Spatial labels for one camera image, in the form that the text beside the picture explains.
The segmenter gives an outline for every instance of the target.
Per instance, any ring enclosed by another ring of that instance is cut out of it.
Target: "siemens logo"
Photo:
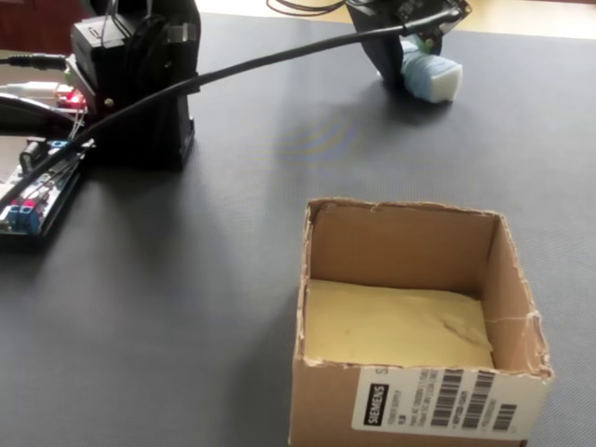
[[[385,411],[388,392],[389,385],[371,384],[369,399],[366,402],[366,413],[364,414],[365,426],[380,427],[383,424],[383,412]]]

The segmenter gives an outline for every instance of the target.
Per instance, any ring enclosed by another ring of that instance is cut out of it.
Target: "gray table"
[[[349,31],[207,16],[199,66]],[[0,444],[285,445],[305,202],[355,196],[508,216],[558,374],[532,445],[591,445],[595,53],[454,33],[451,107],[389,97],[359,47],[207,86],[183,176],[99,172],[50,251],[0,256]]]

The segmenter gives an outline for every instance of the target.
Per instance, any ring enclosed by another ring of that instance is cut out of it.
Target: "shipping label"
[[[549,391],[529,375],[435,368],[360,371],[352,428],[527,440]]]

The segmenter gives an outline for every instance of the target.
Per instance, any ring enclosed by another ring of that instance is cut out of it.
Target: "black cable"
[[[345,0],[341,0],[337,3],[333,3],[330,5],[323,6],[323,7],[310,7],[307,5],[293,3],[288,0],[275,0],[275,1],[276,1],[276,3],[279,3],[280,5],[283,5],[284,7],[288,8],[288,9],[293,9],[296,11],[303,11],[305,13],[305,14],[300,14],[297,12],[284,11],[284,10],[274,7],[273,4],[271,3],[272,0],[265,0],[265,3],[267,4],[267,7],[269,9],[271,9],[279,14],[283,14],[284,16],[292,16],[292,17],[324,16],[326,14],[332,13],[333,11],[335,11],[336,9],[339,9],[340,7],[342,7],[345,4]]]
[[[75,121],[70,115],[41,102],[2,93],[0,93],[0,111],[5,118],[0,123],[0,134],[10,132],[10,135],[66,136]],[[23,115],[29,115],[31,120],[18,119],[18,116],[23,117]]]
[[[354,7],[371,7],[373,5],[381,5],[388,3],[391,0],[345,0],[345,2]]]
[[[314,44],[309,44],[303,47],[282,51],[276,54],[272,54],[270,56],[264,56],[262,58],[254,59],[252,61],[242,62],[238,65],[233,65],[231,67],[223,68],[222,70],[217,70],[208,74],[194,76],[190,79],[179,82],[178,84],[174,84],[173,86],[164,88],[163,90],[158,91],[157,93],[154,93],[151,96],[147,96],[146,98],[143,98],[142,100],[135,102],[134,104],[125,107],[124,109],[118,112],[108,115],[102,121],[95,123],[93,126],[76,136],[71,142],[67,143],[59,152],[46,158],[38,166],[36,166],[30,172],[29,175],[23,177],[17,184],[15,184],[10,189],[10,191],[8,191],[3,197],[0,197],[0,210],[3,210],[4,207],[10,205],[12,200],[14,200],[16,197],[19,196],[20,193],[27,189],[27,187],[31,183],[33,183],[40,175],[42,175],[47,170],[51,169],[57,163],[60,163],[63,159],[68,157],[68,155],[76,152],[77,148],[80,147],[83,143],[91,140],[102,131],[110,128],[114,123],[121,123],[130,116],[136,115],[140,111],[145,110],[147,108],[154,107],[156,104],[164,100],[174,98],[183,94],[190,94],[194,92],[197,88],[209,84],[211,82],[224,79],[232,75],[238,75],[243,72],[248,72],[248,70],[253,70],[255,68],[265,67],[266,65],[271,65],[272,63],[289,61],[291,59],[300,58],[302,56],[317,53],[320,51],[325,51],[327,49],[343,47],[345,45],[356,44],[358,42],[364,42],[368,40],[374,40],[392,34],[410,35],[414,33],[419,33],[427,28],[432,28],[445,22],[453,22],[458,20],[459,18],[461,18],[461,12],[456,9],[451,9],[448,11],[443,11],[439,14],[435,14],[425,19],[411,21],[405,25],[392,26],[390,28],[383,28],[379,30],[371,30],[364,33],[341,35],[331,39],[316,42]]]
[[[142,95],[140,84],[137,82],[140,75],[147,75],[142,72],[142,66],[153,58],[155,51],[159,48],[156,40],[163,40],[167,35],[168,22],[162,16],[147,16],[139,24],[134,34],[127,42],[124,56],[124,73],[129,82],[129,100],[136,101]]]
[[[129,31],[129,29],[125,26],[124,23],[122,23],[120,18],[118,18],[118,16],[117,16],[119,6],[120,6],[120,0],[115,0],[114,10],[112,11],[112,21],[114,22],[114,25],[118,28],[118,30],[120,30],[120,33],[122,33],[126,37],[132,37],[132,33]]]
[[[164,80],[163,75],[156,80],[156,77],[152,74],[158,73],[159,71],[150,69],[151,64],[155,62],[157,52],[165,46],[164,43],[166,42],[166,38],[168,37],[168,31],[169,23],[164,21],[161,24],[161,29],[159,30],[158,34],[155,36],[155,38],[153,38],[153,42],[144,51],[144,57],[141,59],[137,66],[137,74],[135,79],[136,85],[138,86],[138,91],[141,93],[142,96],[147,95],[149,93],[154,93],[156,90],[163,88],[164,85],[168,84]]]

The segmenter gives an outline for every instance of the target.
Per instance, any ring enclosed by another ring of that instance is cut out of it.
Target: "open cardboard box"
[[[311,279],[476,297],[495,369],[458,370],[463,380],[450,423],[432,427],[450,370],[305,355]],[[291,447],[519,447],[552,377],[540,317],[502,215],[429,203],[309,202],[293,354]],[[478,426],[463,429],[479,386]],[[495,430],[498,420],[506,423]]]

